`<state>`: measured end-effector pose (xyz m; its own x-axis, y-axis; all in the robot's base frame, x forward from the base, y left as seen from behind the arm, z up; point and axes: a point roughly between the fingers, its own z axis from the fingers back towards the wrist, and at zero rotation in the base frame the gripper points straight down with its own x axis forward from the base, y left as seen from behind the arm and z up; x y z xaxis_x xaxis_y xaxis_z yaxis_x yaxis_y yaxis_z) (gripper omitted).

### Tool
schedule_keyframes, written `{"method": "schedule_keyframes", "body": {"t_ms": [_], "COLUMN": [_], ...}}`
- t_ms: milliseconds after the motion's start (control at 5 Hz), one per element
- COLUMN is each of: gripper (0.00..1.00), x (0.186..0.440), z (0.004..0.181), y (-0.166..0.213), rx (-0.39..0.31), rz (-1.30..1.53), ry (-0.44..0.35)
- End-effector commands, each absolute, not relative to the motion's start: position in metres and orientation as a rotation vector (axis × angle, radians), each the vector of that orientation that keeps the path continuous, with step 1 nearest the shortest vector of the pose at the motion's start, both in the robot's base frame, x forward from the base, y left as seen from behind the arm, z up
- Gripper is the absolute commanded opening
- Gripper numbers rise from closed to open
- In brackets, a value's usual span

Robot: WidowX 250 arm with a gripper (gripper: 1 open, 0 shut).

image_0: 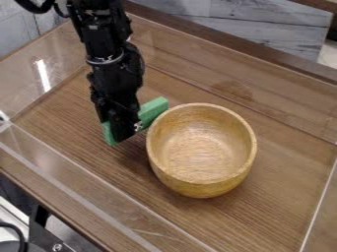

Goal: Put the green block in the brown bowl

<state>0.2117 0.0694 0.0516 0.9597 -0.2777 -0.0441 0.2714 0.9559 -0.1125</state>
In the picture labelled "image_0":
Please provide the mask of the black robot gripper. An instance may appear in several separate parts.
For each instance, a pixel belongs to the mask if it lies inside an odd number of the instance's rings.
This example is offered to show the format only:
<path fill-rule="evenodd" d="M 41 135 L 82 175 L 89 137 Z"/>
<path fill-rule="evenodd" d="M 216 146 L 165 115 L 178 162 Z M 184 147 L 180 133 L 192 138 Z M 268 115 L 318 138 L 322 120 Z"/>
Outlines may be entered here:
<path fill-rule="evenodd" d="M 93 72 L 92 101 L 98 114 L 109 115 L 116 141 L 124 142 L 137 133 L 140 102 L 137 92 L 144 84 L 145 62 L 133 43 L 122 48 L 122 54 L 104 61 L 89 60 Z"/>

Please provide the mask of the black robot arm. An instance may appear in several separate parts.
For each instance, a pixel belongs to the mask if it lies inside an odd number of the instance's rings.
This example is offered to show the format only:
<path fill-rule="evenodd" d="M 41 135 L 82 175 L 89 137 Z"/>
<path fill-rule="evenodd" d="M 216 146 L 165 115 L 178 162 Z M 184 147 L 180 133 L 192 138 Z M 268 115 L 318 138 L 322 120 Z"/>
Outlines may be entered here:
<path fill-rule="evenodd" d="M 86 62 L 92 101 L 100 120 L 110 125 L 114 141 L 122 142 L 137 133 L 141 110 L 137 92 L 142 87 L 145 63 L 137 46 L 129 41 L 133 34 L 130 18 L 122 0 L 15 0 L 31 13 L 57 14 L 71 20 L 86 47 Z"/>

